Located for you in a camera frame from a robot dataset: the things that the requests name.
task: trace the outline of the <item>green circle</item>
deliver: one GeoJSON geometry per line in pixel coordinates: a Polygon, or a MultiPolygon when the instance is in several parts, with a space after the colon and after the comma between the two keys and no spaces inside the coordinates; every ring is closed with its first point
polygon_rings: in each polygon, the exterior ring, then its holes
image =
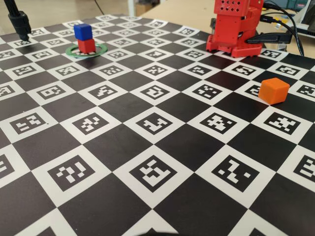
{"type": "Polygon", "coordinates": [[[72,51],[79,48],[78,45],[72,45],[71,47],[68,47],[67,50],[65,51],[65,53],[70,56],[70,57],[74,57],[74,58],[94,58],[97,56],[100,56],[104,53],[107,52],[107,47],[104,44],[98,44],[96,43],[95,46],[99,47],[101,50],[95,54],[91,54],[91,55],[77,55],[75,53],[73,53],[72,51]]]}

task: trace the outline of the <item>wooden table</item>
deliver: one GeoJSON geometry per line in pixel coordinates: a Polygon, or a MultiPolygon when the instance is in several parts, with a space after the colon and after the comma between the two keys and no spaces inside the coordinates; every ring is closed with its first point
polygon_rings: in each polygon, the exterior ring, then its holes
{"type": "MultiPolygon", "coordinates": [[[[143,17],[160,19],[173,22],[180,25],[193,27],[205,32],[210,32],[210,19],[215,18],[214,0],[168,0],[152,10],[143,14],[143,17]]],[[[276,32],[274,25],[260,22],[257,31],[276,32]]],[[[300,35],[304,47],[305,56],[315,58],[315,39],[300,35]]],[[[276,49],[276,44],[266,44],[267,48],[276,49]]],[[[287,46],[287,51],[293,54],[298,54],[294,37],[292,42],[287,46]]]]}

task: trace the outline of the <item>blue cube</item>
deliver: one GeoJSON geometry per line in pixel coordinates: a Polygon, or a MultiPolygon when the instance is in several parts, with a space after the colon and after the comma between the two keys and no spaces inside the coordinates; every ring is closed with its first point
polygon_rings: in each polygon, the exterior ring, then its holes
{"type": "Polygon", "coordinates": [[[93,38],[92,27],[88,24],[80,24],[74,26],[74,35],[76,39],[88,40],[93,38]]]}

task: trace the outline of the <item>red robot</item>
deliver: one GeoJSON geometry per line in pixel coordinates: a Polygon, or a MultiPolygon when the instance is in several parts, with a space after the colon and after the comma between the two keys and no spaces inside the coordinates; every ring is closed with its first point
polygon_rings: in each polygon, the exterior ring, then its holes
{"type": "Polygon", "coordinates": [[[207,50],[220,50],[232,57],[256,56],[262,44],[248,44],[255,36],[262,10],[262,0],[216,0],[215,33],[209,35],[207,50]]]}

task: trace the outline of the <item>table surface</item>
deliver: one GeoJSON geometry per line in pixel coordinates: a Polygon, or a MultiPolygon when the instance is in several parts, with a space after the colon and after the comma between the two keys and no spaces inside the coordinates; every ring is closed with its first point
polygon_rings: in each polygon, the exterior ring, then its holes
{"type": "Polygon", "coordinates": [[[313,235],[315,60],[207,37],[112,15],[1,36],[0,235],[313,235]],[[82,22],[106,54],[65,55],[82,22]]]}
{"type": "MultiPolygon", "coordinates": [[[[143,17],[161,19],[176,24],[193,27],[204,32],[211,32],[210,19],[216,18],[214,11],[214,0],[168,0],[143,14],[143,17]]],[[[277,32],[272,24],[259,22],[257,31],[259,33],[277,32]]],[[[300,36],[304,47],[305,56],[315,58],[315,38],[300,36]]],[[[266,44],[267,48],[277,49],[276,44],[266,44]]],[[[295,38],[287,46],[287,51],[299,55],[295,38]]]]}

